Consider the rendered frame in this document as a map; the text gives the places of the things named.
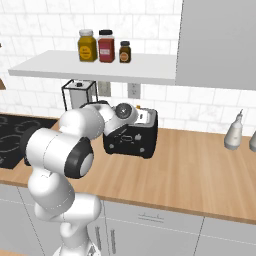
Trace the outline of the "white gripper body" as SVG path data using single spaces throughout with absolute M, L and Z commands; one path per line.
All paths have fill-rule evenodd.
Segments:
M 132 121 L 129 119 L 120 119 L 117 116 L 113 116 L 110 120 L 105 123 L 104 135 L 108 136 L 110 133 L 114 132 L 116 129 L 120 127 L 131 124 Z

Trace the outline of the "white bread slice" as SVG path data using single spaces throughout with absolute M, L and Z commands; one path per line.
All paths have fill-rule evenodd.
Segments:
M 139 124 L 147 124 L 151 121 L 154 111 L 152 109 L 138 109 L 138 118 L 136 120 Z

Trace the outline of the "white wall socket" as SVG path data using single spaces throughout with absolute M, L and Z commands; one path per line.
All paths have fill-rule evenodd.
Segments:
M 132 99 L 139 99 L 141 95 L 141 85 L 138 83 L 128 84 L 128 97 Z
M 111 84 L 109 82 L 99 81 L 98 82 L 99 95 L 103 97 L 111 96 Z

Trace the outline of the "grey drawer front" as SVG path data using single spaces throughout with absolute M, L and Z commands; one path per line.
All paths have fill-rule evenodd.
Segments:
M 145 226 L 166 228 L 189 234 L 198 234 L 201 229 L 203 218 L 196 215 L 153 209 L 116 202 L 104 202 L 105 214 L 108 219 L 120 220 L 127 223 L 136 223 Z M 138 214 L 150 216 L 159 215 L 164 218 L 164 223 L 138 219 Z
M 206 217 L 201 234 L 210 238 L 256 245 L 256 225 Z

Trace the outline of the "small brown jar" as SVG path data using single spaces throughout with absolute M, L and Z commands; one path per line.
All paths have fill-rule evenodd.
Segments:
M 121 63 L 129 63 L 131 61 L 131 48 L 129 41 L 120 42 L 119 60 Z

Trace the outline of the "grey cupboard door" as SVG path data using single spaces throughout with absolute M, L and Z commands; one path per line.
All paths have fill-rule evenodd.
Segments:
M 201 236 L 195 256 L 256 256 L 256 245 Z
M 111 256 L 195 256 L 199 234 L 106 219 Z M 110 230 L 115 229 L 116 254 Z
M 0 184 L 0 249 L 45 256 L 20 191 L 5 184 Z

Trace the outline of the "grey wall cupboard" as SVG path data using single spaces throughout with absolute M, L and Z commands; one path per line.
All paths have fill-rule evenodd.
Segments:
M 184 0 L 176 83 L 256 90 L 256 0 Z

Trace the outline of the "white wall shelf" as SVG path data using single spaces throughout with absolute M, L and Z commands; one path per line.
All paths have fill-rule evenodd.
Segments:
M 133 54 L 130 63 L 81 62 L 75 51 L 48 50 L 8 70 L 10 76 L 174 85 L 176 56 Z

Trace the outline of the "white bottle with spout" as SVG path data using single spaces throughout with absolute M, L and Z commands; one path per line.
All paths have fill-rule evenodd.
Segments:
M 242 112 L 239 112 L 225 135 L 224 146 L 229 150 L 236 150 L 241 144 L 243 130 L 242 117 Z

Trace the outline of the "black hob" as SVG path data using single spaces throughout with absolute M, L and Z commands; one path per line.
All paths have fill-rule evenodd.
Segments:
M 30 127 L 51 128 L 56 119 L 0 113 L 0 168 L 14 169 L 22 160 L 20 138 Z

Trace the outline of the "grey appliance with black frame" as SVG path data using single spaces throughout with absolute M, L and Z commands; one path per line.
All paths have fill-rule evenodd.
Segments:
M 69 80 L 61 87 L 65 110 L 77 109 L 98 101 L 97 83 L 92 80 Z

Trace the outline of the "red jar with black lid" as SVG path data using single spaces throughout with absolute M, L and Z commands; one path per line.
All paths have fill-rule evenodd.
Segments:
M 100 30 L 98 38 L 99 60 L 111 63 L 115 59 L 115 44 L 113 31 L 110 29 Z

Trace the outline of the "black toaster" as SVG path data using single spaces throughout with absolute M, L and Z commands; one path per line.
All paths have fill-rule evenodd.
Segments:
M 108 154 L 124 154 L 140 156 L 145 159 L 154 154 L 158 135 L 158 113 L 154 109 L 139 109 L 142 123 L 125 124 L 108 136 L 103 136 L 105 152 Z

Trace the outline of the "grey bottle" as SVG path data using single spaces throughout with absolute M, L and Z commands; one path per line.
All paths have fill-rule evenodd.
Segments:
M 251 151 L 256 152 L 256 131 L 254 132 L 249 141 L 249 148 Z

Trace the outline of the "yellow jar with white lid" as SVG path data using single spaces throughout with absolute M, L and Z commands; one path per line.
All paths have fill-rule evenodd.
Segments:
M 93 31 L 90 29 L 81 29 L 79 35 L 78 51 L 80 60 L 94 62 L 97 59 L 97 45 L 93 37 Z

